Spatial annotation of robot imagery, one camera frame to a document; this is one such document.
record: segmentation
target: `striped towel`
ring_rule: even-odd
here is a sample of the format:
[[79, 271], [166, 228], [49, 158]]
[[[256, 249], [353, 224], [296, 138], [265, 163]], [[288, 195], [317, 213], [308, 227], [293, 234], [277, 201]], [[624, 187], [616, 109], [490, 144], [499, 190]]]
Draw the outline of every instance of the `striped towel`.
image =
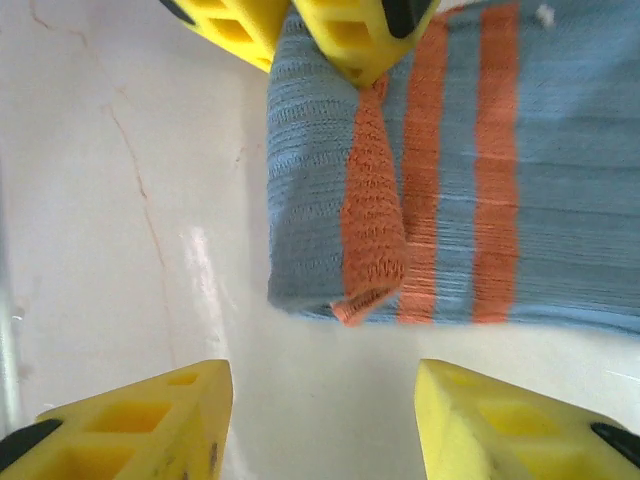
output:
[[347, 325], [640, 333], [640, 2], [435, 17], [357, 91], [288, 15], [268, 92], [271, 303]]

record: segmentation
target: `folded towel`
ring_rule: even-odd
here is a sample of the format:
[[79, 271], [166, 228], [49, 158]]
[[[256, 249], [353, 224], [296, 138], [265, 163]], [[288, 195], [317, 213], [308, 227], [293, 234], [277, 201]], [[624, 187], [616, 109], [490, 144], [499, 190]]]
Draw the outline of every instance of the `folded towel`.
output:
[[364, 91], [289, 13], [268, 92], [273, 305], [640, 333], [640, 3], [557, 0], [555, 26], [539, 7], [437, 16]]

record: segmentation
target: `marble surface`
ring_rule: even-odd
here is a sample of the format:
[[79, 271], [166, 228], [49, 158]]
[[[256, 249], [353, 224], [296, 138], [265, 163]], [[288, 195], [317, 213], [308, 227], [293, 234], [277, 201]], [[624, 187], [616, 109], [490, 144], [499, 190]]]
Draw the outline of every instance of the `marble surface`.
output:
[[553, 329], [346, 329], [271, 308], [267, 76], [155, 0], [0, 3], [0, 158], [25, 420], [231, 361], [223, 478], [424, 478], [434, 357], [640, 430], [640, 344]]

